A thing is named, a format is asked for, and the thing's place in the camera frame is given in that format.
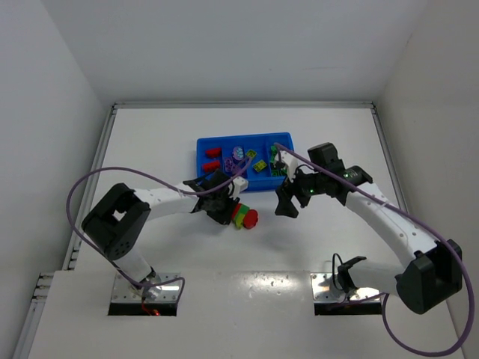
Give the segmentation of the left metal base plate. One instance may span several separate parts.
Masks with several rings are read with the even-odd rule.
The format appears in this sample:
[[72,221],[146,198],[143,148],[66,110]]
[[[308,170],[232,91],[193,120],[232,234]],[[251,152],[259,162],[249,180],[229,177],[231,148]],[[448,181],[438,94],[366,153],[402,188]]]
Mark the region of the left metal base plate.
[[179,273],[155,273],[146,280],[153,286],[132,285],[115,276],[109,302],[109,316],[176,316],[185,278]]

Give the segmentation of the blue divided plastic bin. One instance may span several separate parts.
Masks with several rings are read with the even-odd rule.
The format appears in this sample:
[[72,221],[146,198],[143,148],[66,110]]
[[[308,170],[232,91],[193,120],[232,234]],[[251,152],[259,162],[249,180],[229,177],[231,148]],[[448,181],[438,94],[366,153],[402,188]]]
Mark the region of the blue divided plastic bin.
[[[257,152],[257,156],[252,159],[250,166],[243,173],[242,177],[248,180],[248,190],[249,191],[268,191],[274,190],[278,187],[284,177],[273,177],[271,175],[271,169],[273,168],[272,163],[269,162],[270,147],[274,146],[274,143],[280,143],[286,148],[293,149],[293,140],[290,133],[288,132],[273,132],[273,133],[263,133],[263,134],[253,134],[253,135],[232,135],[232,136],[223,136],[223,137],[211,137],[211,138],[200,138],[197,140],[197,156],[196,156],[196,166],[197,166],[197,175],[202,177],[207,175],[202,169],[202,164],[219,160],[221,162],[221,168],[219,169],[225,173],[224,169],[224,159],[232,157],[233,148],[236,146],[241,146],[244,150],[244,153],[250,149],[253,149]],[[207,158],[205,151],[210,148],[221,147],[222,154],[218,158]],[[267,163],[267,168],[260,173],[257,173],[253,166],[256,162],[264,160]],[[238,164],[239,169],[243,168],[248,159],[245,158],[240,161],[234,160]]]

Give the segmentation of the purple paw print lego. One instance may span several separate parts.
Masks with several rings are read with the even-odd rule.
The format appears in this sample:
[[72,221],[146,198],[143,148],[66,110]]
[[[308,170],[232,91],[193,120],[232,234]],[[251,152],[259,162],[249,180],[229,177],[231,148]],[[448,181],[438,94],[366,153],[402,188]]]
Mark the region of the purple paw print lego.
[[241,146],[236,146],[233,148],[232,157],[236,161],[243,160],[245,158],[244,150]]

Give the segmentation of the striped red green lego stack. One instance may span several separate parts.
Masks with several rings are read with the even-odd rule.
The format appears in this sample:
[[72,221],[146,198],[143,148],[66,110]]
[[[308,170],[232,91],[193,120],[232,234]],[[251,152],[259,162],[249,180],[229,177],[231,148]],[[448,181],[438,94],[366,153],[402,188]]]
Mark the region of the striped red green lego stack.
[[231,215],[231,221],[237,229],[245,228],[250,230],[257,225],[258,220],[258,212],[242,203],[236,205]]

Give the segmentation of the metal base plate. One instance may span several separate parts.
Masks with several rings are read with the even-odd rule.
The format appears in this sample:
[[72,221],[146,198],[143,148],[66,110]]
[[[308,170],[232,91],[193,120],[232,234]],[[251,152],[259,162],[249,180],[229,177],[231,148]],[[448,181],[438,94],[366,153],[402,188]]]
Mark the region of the metal base plate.
[[132,285],[115,276],[109,302],[109,316],[176,316],[185,278],[179,273],[155,273],[146,280],[153,286]]
[[312,273],[311,291],[315,316],[382,314],[382,303],[377,289],[362,287],[345,294],[334,286],[331,273]]

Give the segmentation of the red lego piece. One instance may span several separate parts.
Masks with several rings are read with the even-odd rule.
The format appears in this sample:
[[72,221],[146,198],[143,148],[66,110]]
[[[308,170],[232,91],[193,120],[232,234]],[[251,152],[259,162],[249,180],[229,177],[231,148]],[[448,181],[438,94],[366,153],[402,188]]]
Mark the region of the red lego piece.
[[221,156],[221,154],[222,154],[221,147],[210,148],[205,151],[205,155],[207,156],[207,158],[211,158],[211,159],[218,158]]

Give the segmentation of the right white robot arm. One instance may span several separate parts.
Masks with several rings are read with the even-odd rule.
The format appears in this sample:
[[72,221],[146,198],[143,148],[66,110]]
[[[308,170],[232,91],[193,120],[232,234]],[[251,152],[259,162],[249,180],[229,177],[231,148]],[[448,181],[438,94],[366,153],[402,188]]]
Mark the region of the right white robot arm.
[[366,171],[357,165],[344,166],[334,144],[309,149],[310,173],[301,169],[297,157],[285,147],[278,144],[276,148],[275,164],[287,172],[275,191],[276,215],[296,218],[299,212],[293,198],[306,207],[314,195],[328,195],[366,222],[400,262],[397,266],[384,265],[364,256],[347,260],[332,274],[337,292],[347,296],[359,288],[372,287],[398,296],[412,312],[423,314],[462,289],[460,246],[452,240],[441,243],[391,208]]

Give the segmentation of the red lego brick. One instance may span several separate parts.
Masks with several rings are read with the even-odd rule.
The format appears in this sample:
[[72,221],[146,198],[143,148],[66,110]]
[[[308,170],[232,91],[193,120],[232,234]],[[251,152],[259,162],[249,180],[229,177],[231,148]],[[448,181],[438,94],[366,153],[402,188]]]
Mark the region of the red lego brick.
[[220,168],[221,168],[221,162],[219,160],[215,160],[215,161],[211,161],[211,162],[207,162],[207,163],[202,164],[202,169],[203,169],[204,173],[206,173],[206,174],[217,171]]

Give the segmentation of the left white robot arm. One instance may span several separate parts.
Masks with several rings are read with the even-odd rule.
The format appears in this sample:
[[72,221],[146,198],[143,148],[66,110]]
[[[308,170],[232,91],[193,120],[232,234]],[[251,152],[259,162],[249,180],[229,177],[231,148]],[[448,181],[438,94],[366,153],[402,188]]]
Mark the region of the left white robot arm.
[[160,286],[164,280],[135,246],[146,222],[205,212],[217,223],[229,224],[239,194],[247,188],[248,180],[232,178],[220,170],[171,188],[133,189],[121,182],[88,213],[82,230],[133,288],[153,291],[153,284]]

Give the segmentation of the lime yellow lego brick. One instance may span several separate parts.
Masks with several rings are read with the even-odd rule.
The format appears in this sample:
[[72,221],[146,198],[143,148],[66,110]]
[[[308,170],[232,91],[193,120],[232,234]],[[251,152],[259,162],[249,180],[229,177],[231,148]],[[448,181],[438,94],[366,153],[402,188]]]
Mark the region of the lime yellow lego brick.
[[257,173],[260,173],[267,168],[267,163],[264,160],[260,160],[254,164],[253,168]]

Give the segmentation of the purple lego plate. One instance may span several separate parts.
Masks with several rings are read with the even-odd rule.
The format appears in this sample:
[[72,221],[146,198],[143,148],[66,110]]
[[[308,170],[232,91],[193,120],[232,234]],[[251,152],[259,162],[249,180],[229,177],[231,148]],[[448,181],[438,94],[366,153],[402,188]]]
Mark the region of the purple lego plate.
[[236,174],[240,167],[231,157],[228,157],[224,159],[224,169],[227,174]]

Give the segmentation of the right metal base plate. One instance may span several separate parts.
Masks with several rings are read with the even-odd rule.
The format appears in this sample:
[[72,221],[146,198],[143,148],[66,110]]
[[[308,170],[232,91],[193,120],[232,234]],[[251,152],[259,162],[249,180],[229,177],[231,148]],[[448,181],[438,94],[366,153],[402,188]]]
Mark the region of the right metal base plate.
[[315,316],[382,314],[382,303],[377,289],[362,287],[345,294],[334,286],[331,273],[312,273],[311,291]]

